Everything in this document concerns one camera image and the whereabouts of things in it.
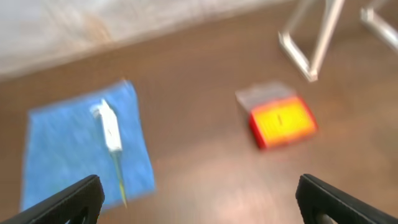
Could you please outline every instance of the wooden floor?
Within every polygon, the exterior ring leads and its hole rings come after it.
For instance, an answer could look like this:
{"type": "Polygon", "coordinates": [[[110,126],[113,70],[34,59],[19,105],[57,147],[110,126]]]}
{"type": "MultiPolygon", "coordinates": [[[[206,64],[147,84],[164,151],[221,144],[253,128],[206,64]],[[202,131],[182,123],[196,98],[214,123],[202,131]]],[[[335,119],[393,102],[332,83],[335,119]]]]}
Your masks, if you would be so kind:
{"type": "MultiPolygon", "coordinates": [[[[398,217],[398,57],[359,23],[365,3],[346,2],[315,83],[277,44],[294,2],[0,83],[0,220],[19,210],[27,111],[122,78],[139,96],[157,191],[99,223],[302,223],[303,173],[398,217]],[[234,92],[273,80],[303,96],[320,131],[259,152],[234,92]]],[[[383,15],[398,22],[397,7],[383,15]]],[[[296,36],[306,52],[320,13],[309,18],[296,36]]]]}

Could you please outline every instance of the blue towel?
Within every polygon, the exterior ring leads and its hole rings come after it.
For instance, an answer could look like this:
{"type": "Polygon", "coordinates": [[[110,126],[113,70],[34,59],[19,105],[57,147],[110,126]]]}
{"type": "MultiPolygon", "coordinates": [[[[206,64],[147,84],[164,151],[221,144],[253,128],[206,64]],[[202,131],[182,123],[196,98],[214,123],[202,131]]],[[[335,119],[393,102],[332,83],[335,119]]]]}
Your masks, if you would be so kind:
{"type": "Polygon", "coordinates": [[[104,188],[103,208],[122,202],[103,126],[90,109],[105,99],[118,117],[123,146],[121,168],[127,199],[155,190],[139,119],[137,95],[129,82],[88,96],[32,110],[24,160],[21,209],[25,210],[90,174],[104,188]]]}

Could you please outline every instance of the metal stand leg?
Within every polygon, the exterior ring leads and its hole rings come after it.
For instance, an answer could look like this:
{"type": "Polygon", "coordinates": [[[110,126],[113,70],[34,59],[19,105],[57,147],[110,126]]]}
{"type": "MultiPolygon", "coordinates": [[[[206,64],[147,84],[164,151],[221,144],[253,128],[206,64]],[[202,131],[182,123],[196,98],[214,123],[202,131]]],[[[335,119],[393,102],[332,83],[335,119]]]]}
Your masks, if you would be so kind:
{"type": "Polygon", "coordinates": [[[280,46],[286,51],[287,55],[310,82],[318,80],[320,67],[322,66],[323,59],[328,50],[330,39],[333,35],[345,0],[326,0],[325,12],[323,14],[317,44],[311,61],[308,61],[294,43],[290,34],[295,30],[315,1],[316,0],[301,0],[285,29],[279,33],[280,46]]]}
{"type": "Polygon", "coordinates": [[[378,35],[385,43],[398,51],[398,32],[384,21],[376,10],[383,7],[389,0],[374,0],[361,10],[362,22],[378,35]]]}

